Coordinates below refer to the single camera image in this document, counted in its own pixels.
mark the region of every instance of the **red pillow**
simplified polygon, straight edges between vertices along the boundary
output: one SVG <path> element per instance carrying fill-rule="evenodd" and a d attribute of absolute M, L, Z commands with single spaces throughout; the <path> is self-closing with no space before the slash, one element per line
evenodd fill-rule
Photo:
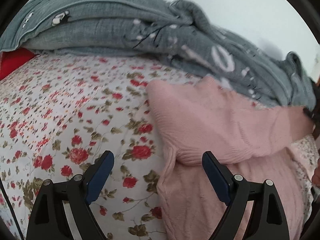
<path fill-rule="evenodd" d="M 0 80 L 34 57 L 35 54 L 24 48 L 0 53 Z"/>

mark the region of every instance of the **red flower print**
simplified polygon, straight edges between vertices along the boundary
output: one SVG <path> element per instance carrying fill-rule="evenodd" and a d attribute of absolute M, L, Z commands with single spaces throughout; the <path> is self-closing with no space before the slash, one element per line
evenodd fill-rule
<path fill-rule="evenodd" d="M 24 90 L 25 88 L 27 88 L 27 86 L 28 86 L 28 85 L 26 85 L 26 86 L 21 86 L 21 87 L 19 88 L 19 91 Z"/>
<path fill-rule="evenodd" d="M 47 128 L 48 128 L 48 123 L 45 122 L 44 125 L 43 125 L 43 127 L 42 127 L 42 129 L 41 129 L 41 131 L 43 132 L 43 131 L 46 130 Z"/>
<path fill-rule="evenodd" d="M 148 84 L 149 84 L 149 83 L 146 82 L 146 81 L 140 83 L 140 85 L 141 85 L 141 86 L 144 86 L 144 87 L 146 87 Z"/>
<path fill-rule="evenodd" d="M 142 142 L 148 141 L 148 139 L 147 139 L 145 136 L 142 136 L 142 137 L 140 138 L 140 140 L 141 140 Z"/>
<path fill-rule="evenodd" d="M 22 114 L 27 115 L 29 113 L 30 109 L 31 109 L 30 107 L 23 109 Z"/>
<path fill-rule="evenodd" d="M 80 100 L 76 101 L 76 106 L 81 107 L 84 103 L 86 103 L 89 100 L 89 98 L 82 97 Z"/>
<path fill-rule="evenodd" d="M 59 94 L 59 92 L 58 92 L 58 91 L 55 91 L 54 93 L 52 93 L 52 94 L 49 96 L 49 98 L 53 99 L 53 98 L 57 97 L 58 94 Z"/>
<path fill-rule="evenodd" d="M 135 87 L 138 87 L 140 85 L 140 82 L 132 79 L 132 80 L 130 80 L 130 84 L 132 84 Z"/>
<path fill-rule="evenodd" d="M 12 129 L 10 132 L 10 138 L 13 139 L 17 136 L 18 132 L 15 129 Z"/>
<path fill-rule="evenodd" d="M 72 169 L 69 166 L 64 165 L 61 168 L 61 175 L 62 176 L 69 177 L 71 174 L 72 174 Z"/>
<path fill-rule="evenodd" d="M 42 147 L 43 145 L 45 145 L 48 141 L 49 141 L 49 139 L 44 136 L 44 137 L 42 138 L 42 140 L 37 143 L 38 152 L 40 152 L 41 147 Z"/>
<path fill-rule="evenodd" d="M 108 62 L 108 60 L 107 60 L 107 59 L 104 59 L 103 57 L 100 58 L 99 61 L 102 62 L 102 63 L 107 63 L 107 62 Z"/>
<path fill-rule="evenodd" d="M 21 154 L 22 154 L 21 151 L 16 151 L 16 153 L 14 154 L 14 157 L 18 159 L 21 156 Z"/>
<path fill-rule="evenodd" d="M 82 138 L 79 135 L 75 135 L 71 140 L 72 146 L 79 145 L 80 143 L 82 143 Z"/>
<path fill-rule="evenodd" d="M 85 83 L 85 81 L 81 80 L 79 81 L 79 83 L 77 84 L 78 87 L 82 86 Z"/>
<path fill-rule="evenodd" d="M 41 163 L 41 169 L 47 171 L 51 166 L 52 166 L 52 156 L 47 155 L 43 158 L 43 161 Z"/>
<path fill-rule="evenodd" d="M 115 98 L 115 99 L 118 99 L 118 100 L 123 98 L 122 94 L 120 94 L 120 93 L 113 93 L 112 97 Z"/>
<path fill-rule="evenodd" d="M 107 214 L 107 209 L 103 206 L 100 206 L 100 214 L 102 216 L 105 216 Z"/>
<path fill-rule="evenodd" d="M 42 117 L 46 119 L 51 113 L 52 113 L 52 109 L 48 109 L 47 112 Z"/>
<path fill-rule="evenodd" d="M 91 76 L 91 79 L 93 80 L 93 82 L 99 82 L 99 77 L 98 76 Z"/>
<path fill-rule="evenodd" d="M 16 103 L 19 103 L 21 101 L 21 98 L 17 98 L 15 101 L 13 101 L 10 106 L 13 106 Z"/>
<path fill-rule="evenodd" d="M 42 86 L 41 90 L 43 91 L 43 93 L 45 93 L 45 92 L 47 92 L 50 88 L 51 88 L 50 84 L 47 84 L 47 85 Z"/>
<path fill-rule="evenodd" d="M 0 194 L 0 205 L 4 206 L 4 199 L 3 196 Z"/>
<path fill-rule="evenodd" d="M 139 160 L 147 159 L 151 156 L 151 150 L 148 146 L 134 146 L 132 155 Z"/>
<path fill-rule="evenodd" d="M 70 152 L 70 160 L 75 164 L 80 164 L 88 158 L 88 153 L 83 148 L 73 148 Z"/>
<path fill-rule="evenodd" d="M 154 66 L 154 67 L 151 67 L 150 69 L 151 70 L 159 70 L 159 69 L 161 69 L 161 67 L 160 66 Z"/>
<path fill-rule="evenodd" d="M 33 166 L 35 168 L 39 168 L 42 164 L 42 156 L 38 156 L 37 158 L 35 158 L 35 160 L 33 161 Z"/>
<path fill-rule="evenodd" d="M 110 121 L 109 121 L 109 120 L 103 120 L 101 123 L 102 123 L 103 125 L 108 125 L 108 124 L 110 123 Z"/>
<path fill-rule="evenodd" d="M 158 219 L 162 219 L 162 210 L 161 210 L 161 207 L 155 207 L 153 209 L 150 210 L 152 215 L 155 217 L 155 218 L 158 218 Z"/>
<path fill-rule="evenodd" d="M 133 188 L 136 185 L 137 181 L 138 180 L 135 177 L 127 177 L 123 180 L 122 186 L 127 188 Z"/>
<path fill-rule="evenodd" d="M 152 124 L 143 124 L 139 127 L 138 131 L 141 133 L 150 133 L 153 129 Z"/>
<path fill-rule="evenodd" d="M 10 130 L 12 130 L 12 129 L 15 129 L 16 128 L 16 126 L 17 126 L 17 124 L 18 124 L 18 121 L 15 121 L 15 122 L 13 122 L 11 125 L 10 125 Z"/>

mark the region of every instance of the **pink sweater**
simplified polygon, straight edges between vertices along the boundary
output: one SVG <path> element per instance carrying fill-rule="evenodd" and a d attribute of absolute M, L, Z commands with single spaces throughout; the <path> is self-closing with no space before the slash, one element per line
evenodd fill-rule
<path fill-rule="evenodd" d="M 195 87 L 152 81 L 147 91 L 164 142 L 166 165 L 157 187 L 170 240 L 209 239 L 225 211 L 201 166 L 205 151 L 248 181 L 273 180 L 290 239 L 299 239 L 303 201 L 292 159 L 300 158 L 288 147 L 312 132 L 302 107 L 255 110 L 211 77 Z M 242 238 L 251 207 L 249 203 L 235 239 Z"/>

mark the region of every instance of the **gray muslin blanket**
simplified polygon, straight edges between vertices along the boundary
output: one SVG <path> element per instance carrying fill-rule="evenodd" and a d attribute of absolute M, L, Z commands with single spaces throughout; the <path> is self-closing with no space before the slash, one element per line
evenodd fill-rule
<path fill-rule="evenodd" d="M 299 57 L 276 61 L 242 37 L 211 25 L 186 0 L 32 0 L 0 38 L 0 51 L 18 47 L 78 55 L 153 54 L 162 63 L 221 85 L 267 106 L 316 99 Z"/>

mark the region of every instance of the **pink knit sleeve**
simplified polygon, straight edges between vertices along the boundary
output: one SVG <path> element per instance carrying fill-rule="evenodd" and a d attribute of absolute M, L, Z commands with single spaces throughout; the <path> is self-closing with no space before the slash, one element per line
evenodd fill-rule
<path fill-rule="evenodd" d="M 199 165 L 212 151 L 224 164 L 274 154 L 312 133 L 302 107 L 256 110 L 243 96 L 204 78 L 195 87 L 152 81 L 149 103 L 164 143 L 177 161 Z"/>

